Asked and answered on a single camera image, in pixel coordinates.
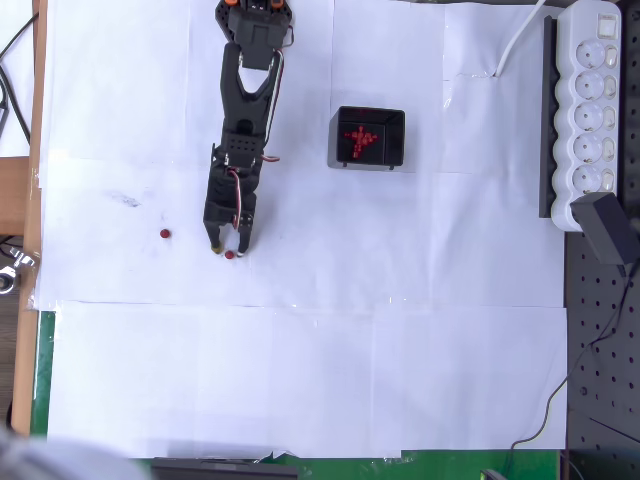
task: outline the metal clip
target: metal clip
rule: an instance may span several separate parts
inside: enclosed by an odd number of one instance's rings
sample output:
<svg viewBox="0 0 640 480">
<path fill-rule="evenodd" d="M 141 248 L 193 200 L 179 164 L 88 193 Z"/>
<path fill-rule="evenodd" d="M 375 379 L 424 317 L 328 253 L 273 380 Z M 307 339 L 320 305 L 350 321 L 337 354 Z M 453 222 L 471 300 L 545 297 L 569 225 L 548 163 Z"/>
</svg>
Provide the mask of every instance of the metal clip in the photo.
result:
<svg viewBox="0 0 640 480">
<path fill-rule="evenodd" d="M 25 255 L 23 251 L 18 248 L 11 247 L 9 253 L 16 259 L 13 265 L 8 265 L 0 270 L 0 295 L 6 295 L 13 290 L 16 283 L 16 271 L 23 266 L 32 267 L 36 262 L 29 255 Z"/>
</svg>

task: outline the power adapter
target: power adapter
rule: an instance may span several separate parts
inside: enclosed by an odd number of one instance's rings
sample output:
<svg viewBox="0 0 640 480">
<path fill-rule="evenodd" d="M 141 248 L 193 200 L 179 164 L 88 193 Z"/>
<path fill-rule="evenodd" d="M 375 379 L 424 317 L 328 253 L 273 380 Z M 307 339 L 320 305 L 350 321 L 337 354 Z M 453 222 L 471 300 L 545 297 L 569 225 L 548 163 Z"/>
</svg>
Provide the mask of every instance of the power adapter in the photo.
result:
<svg viewBox="0 0 640 480">
<path fill-rule="evenodd" d="M 640 240 L 613 193 L 596 192 L 571 204 L 596 258 L 605 265 L 627 265 L 640 258 Z"/>
</svg>

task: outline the white power strip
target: white power strip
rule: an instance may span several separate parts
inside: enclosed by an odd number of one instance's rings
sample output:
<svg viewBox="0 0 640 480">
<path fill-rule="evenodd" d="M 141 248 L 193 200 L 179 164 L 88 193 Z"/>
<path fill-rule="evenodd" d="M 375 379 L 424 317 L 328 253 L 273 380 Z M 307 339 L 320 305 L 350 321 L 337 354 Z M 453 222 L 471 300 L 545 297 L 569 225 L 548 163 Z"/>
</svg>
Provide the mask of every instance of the white power strip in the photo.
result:
<svg viewBox="0 0 640 480">
<path fill-rule="evenodd" d="M 558 15 L 551 219 L 567 232 L 582 231 L 571 202 L 617 193 L 621 27 L 620 10 L 606 1 L 578 0 Z"/>
</svg>

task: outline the black box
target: black box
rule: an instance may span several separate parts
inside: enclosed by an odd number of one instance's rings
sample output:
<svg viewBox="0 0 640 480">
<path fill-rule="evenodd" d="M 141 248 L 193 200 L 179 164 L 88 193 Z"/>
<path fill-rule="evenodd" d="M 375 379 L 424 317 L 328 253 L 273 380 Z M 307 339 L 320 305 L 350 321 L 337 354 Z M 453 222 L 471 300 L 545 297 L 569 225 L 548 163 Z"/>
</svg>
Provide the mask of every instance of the black box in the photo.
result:
<svg viewBox="0 0 640 480">
<path fill-rule="evenodd" d="M 329 126 L 328 164 L 333 168 L 393 170 L 404 159 L 404 112 L 340 107 Z"/>
<path fill-rule="evenodd" d="M 589 193 L 571 203 L 596 258 L 605 265 L 625 265 L 640 258 L 640 241 L 613 193 Z"/>
</svg>

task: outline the robotic arm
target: robotic arm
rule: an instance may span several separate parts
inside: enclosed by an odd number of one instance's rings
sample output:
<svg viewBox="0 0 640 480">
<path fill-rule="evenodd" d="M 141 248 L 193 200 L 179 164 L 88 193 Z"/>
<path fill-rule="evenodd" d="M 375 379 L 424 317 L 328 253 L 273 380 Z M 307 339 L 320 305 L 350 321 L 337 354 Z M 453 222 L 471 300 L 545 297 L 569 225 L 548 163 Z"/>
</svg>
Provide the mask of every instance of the robotic arm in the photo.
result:
<svg viewBox="0 0 640 480">
<path fill-rule="evenodd" d="M 256 209 L 255 190 L 269 141 L 284 67 L 282 47 L 292 12 L 285 0 L 220 0 L 216 19 L 228 43 L 220 90 L 224 123 L 220 145 L 211 153 L 204 225 L 215 253 L 224 246 L 220 227 L 231 223 L 240 234 L 238 256 L 249 248 Z M 240 68 L 267 71 L 260 88 L 248 93 Z"/>
</svg>

